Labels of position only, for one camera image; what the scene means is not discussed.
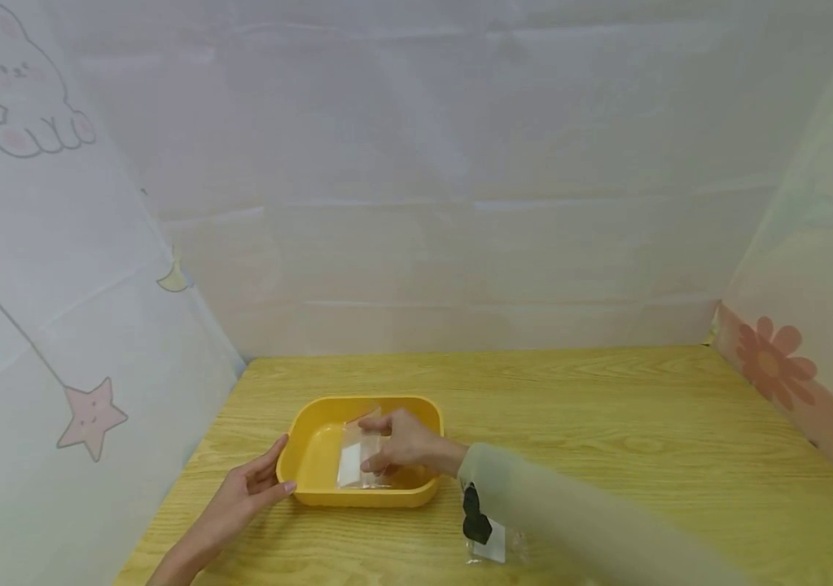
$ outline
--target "wood grain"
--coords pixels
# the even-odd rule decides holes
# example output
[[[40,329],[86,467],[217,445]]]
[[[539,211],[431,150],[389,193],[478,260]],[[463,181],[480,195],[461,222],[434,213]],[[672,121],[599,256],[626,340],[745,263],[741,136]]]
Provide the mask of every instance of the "wood grain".
[[[758,584],[833,586],[831,464],[706,347],[258,359],[115,584],[145,584],[226,470],[266,450],[301,406],[349,394],[429,396],[449,436],[641,502]],[[466,566],[460,522],[454,482],[417,510],[289,501],[195,584],[570,584],[536,541],[527,566]]]

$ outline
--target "hand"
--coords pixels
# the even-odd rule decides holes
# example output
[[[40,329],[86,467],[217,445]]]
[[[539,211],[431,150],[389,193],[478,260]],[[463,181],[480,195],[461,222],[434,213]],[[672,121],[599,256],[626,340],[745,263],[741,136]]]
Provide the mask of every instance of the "hand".
[[[188,586],[257,513],[295,491],[295,482],[276,479],[276,461],[287,441],[282,436],[266,454],[227,473],[195,523],[165,554],[149,580],[151,586]]]
[[[390,439],[377,454],[361,463],[362,471],[420,464],[437,473],[457,476],[467,452],[466,446],[429,431],[405,409],[397,409],[383,418],[362,419],[358,425],[365,431],[390,435]]]

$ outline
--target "cartoon rabbit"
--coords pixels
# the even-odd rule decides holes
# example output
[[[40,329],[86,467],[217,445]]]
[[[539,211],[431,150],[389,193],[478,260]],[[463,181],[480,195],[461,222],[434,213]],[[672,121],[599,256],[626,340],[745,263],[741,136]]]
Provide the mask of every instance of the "cartoon rabbit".
[[[94,125],[67,101],[58,68],[0,5],[0,148],[28,158],[96,140]]]

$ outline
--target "black clip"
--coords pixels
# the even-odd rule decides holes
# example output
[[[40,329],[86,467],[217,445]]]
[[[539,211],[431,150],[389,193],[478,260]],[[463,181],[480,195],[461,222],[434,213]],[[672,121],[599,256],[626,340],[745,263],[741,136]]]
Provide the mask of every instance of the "black clip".
[[[462,510],[465,511],[465,520],[462,522],[462,532],[465,537],[482,545],[488,544],[492,531],[491,522],[488,517],[480,513],[478,492],[473,483],[470,483],[469,488],[465,489]]]

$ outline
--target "clear plastic bag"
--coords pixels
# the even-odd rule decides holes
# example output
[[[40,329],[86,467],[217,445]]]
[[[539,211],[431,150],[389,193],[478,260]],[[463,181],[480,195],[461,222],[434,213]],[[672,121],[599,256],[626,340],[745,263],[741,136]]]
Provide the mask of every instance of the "clear plastic bag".
[[[465,540],[467,565],[476,563],[526,563],[529,562],[527,536],[522,531],[504,527],[501,523],[489,519],[491,536],[488,543],[480,544],[471,539]]]
[[[338,461],[338,477],[335,487],[344,489],[390,488],[387,480],[378,473],[361,471],[361,463],[374,456],[384,445],[384,437],[378,431],[364,431],[358,422],[367,418],[380,418],[380,407],[344,424],[341,432],[341,452]]]

